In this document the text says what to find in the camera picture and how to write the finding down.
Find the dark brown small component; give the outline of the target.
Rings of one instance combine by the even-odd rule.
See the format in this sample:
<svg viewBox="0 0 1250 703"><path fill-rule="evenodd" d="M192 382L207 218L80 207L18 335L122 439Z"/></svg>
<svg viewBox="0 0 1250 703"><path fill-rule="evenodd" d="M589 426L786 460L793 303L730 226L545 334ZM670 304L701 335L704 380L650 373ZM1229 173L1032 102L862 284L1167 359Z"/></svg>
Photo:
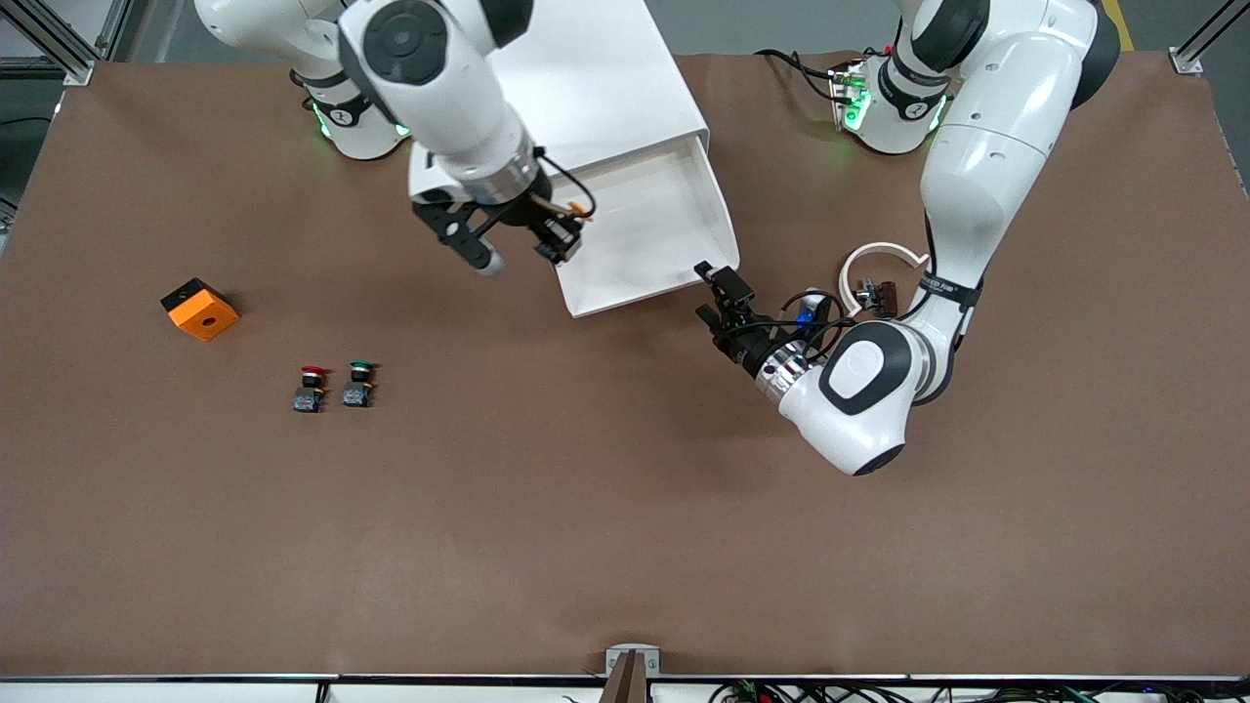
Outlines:
<svg viewBox="0 0 1250 703"><path fill-rule="evenodd" d="M898 288L892 281L875 283L870 276L862 276L852 291L860 311L866 311L880 319L898 316Z"/></svg>

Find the orange cube with hole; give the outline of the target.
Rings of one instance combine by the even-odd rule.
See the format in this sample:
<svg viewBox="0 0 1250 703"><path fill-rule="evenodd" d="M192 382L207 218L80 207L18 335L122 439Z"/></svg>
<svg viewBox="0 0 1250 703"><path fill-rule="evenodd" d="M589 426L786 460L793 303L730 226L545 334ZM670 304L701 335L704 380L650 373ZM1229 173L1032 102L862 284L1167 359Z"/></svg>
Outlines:
<svg viewBox="0 0 1250 703"><path fill-rule="evenodd" d="M192 276L160 299L165 314L179 330L210 341L238 323L236 308L200 276Z"/></svg>

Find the white curved plastic bracket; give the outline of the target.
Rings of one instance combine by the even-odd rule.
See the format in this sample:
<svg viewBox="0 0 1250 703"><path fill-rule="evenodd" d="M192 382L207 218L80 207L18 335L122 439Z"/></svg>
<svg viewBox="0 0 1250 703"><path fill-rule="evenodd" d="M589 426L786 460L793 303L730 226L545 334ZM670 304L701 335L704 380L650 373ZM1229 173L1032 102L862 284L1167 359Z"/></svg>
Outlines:
<svg viewBox="0 0 1250 703"><path fill-rule="evenodd" d="M844 259L839 275L838 275L838 290L839 298L842 300L845 306L844 316L858 316L860 311L860 304L855 301L852 294L852 281L850 280L850 270L852 270L852 263L862 256L870 255L889 255L902 261L906 261L912 269L924 269L932 261L929 254L919 255L918 253L894 243L869 243L862 246L858 246L851 251L848 258Z"/></svg>

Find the grey metal table bracket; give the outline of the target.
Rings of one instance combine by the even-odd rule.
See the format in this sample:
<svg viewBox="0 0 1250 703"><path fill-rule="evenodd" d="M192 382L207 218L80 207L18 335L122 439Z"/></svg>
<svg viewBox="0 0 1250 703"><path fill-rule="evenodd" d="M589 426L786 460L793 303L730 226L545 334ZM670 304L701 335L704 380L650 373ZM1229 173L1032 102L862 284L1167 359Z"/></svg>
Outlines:
<svg viewBox="0 0 1250 703"><path fill-rule="evenodd" d="M661 654L659 645L652 645L648 643L620 643L616 645L609 645L605 650L605 675L611 675L612 667L618 662L631 653L638 653L640 655L640 668L645 672L645 677L652 678L661 675Z"/></svg>

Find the aluminium frame profile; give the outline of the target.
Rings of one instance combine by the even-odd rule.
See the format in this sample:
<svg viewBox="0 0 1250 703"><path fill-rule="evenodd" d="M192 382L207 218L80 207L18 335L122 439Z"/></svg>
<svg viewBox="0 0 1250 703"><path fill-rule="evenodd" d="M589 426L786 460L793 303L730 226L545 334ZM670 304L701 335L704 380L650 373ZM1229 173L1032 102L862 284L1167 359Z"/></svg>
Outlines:
<svg viewBox="0 0 1250 703"><path fill-rule="evenodd" d="M0 18L65 75L68 86L86 86L102 61L102 54L45 0L0 0Z"/></svg>

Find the aluminium frame corner post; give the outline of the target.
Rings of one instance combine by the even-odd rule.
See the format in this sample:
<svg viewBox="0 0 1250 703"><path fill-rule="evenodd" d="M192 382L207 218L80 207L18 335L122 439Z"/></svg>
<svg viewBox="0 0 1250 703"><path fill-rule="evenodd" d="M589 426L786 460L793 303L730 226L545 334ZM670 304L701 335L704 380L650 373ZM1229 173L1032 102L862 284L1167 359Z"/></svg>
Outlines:
<svg viewBox="0 0 1250 703"><path fill-rule="evenodd" d="M1216 13L1208 18L1182 45L1169 48L1168 54L1174 70L1180 75L1201 75L1204 54L1209 53L1246 13L1250 13L1250 0L1224 0Z"/></svg>

